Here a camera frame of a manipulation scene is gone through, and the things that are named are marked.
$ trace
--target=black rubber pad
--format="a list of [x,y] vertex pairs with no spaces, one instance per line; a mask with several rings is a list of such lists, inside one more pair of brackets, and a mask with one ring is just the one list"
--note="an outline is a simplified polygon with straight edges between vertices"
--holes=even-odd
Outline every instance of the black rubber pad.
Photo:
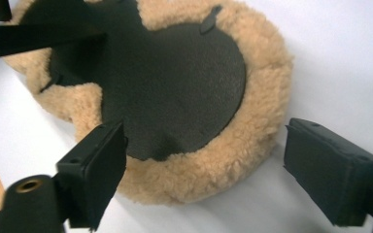
[[217,137],[243,98],[245,63],[235,42],[199,24],[148,31],[133,0],[37,0],[22,23],[94,24],[99,41],[54,48],[52,77],[59,84],[98,83],[103,121],[123,118],[127,152],[165,160],[194,152]]

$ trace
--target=hole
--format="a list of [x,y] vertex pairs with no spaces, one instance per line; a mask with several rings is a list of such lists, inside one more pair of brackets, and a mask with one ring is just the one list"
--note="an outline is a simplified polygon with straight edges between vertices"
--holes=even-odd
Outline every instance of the hole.
[[21,183],[20,185],[17,186],[17,193],[26,193],[33,191],[40,187],[42,185],[41,180],[29,180],[24,183]]
[[69,161],[70,163],[79,163],[81,160],[79,158],[73,158],[71,159],[71,161]]

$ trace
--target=sheepskin fleece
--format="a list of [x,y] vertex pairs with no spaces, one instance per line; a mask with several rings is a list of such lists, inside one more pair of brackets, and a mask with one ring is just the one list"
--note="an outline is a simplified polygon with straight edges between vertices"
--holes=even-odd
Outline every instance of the sheepskin fleece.
[[[17,24],[32,3],[21,0],[11,23]],[[247,177],[275,144],[288,102],[292,68],[276,27],[245,4],[229,0],[138,0],[140,16],[149,30],[199,23],[217,5],[222,5],[217,28],[236,42],[247,67],[241,107],[219,136],[196,152],[172,154],[163,162],[128,156],[118,191],[135,202],[182,204],[224,191]],[[6,61],[26,76],[29,90],[44,109],[74,123],[76,140],[80,141],[102,123],[102,89],[96,83],[53,85],[40,93],[50,81],[50,54],[50,49],[36,50],[8,56]]]

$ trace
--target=white surface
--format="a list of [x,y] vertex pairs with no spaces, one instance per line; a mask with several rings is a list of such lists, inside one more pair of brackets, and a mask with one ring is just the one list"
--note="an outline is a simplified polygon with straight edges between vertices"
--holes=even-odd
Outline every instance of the white surface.
[[[281,30],[294,55],[290,117],[316,121],[373,153],[373,1],[247,1]],[[5,187],[55,173],[71,124],[41,109],[0,59],[0,176]],[[283,168],[286,130],[270,159],[230,190],[182,207],[117,195],[99,232],[370,232],[333,227]]]

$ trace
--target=black rectangular block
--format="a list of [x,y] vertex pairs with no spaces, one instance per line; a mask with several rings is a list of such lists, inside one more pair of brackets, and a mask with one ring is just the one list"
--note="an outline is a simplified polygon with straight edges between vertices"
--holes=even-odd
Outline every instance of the black rectangular block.
[[332,224],[361,226],[363,202],[373,187],[373,155],[325,127],[293,118],[285,167]]

